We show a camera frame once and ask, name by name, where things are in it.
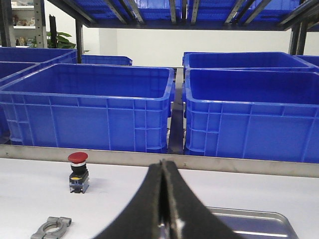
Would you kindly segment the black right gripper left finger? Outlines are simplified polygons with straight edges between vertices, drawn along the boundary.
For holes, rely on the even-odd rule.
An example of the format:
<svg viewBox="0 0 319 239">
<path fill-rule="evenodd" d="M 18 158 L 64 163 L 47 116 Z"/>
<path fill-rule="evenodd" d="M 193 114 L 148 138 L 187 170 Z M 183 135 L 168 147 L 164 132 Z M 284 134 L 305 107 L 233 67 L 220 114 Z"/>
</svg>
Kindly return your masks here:
<svg viewBox="0 0 319 239">
<path fill-rule="evenodd" d="M 151 164 L 131 201 L 95 238 L 157 239 L 160 236 L 161 175 L 161 164 Z"/>
</svg>

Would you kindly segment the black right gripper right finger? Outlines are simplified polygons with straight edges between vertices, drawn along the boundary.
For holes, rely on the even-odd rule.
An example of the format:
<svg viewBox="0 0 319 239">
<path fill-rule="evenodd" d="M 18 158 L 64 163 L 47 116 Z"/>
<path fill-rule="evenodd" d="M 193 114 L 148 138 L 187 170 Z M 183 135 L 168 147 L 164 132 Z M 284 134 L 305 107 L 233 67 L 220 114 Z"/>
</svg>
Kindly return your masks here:
<svg viewBox="0 0 319 239">
<path fill-rule="evenodd" d="M 241 239 L 197 198 L 173 161 L 163 161 L 172 239 Z"/>
</svg>

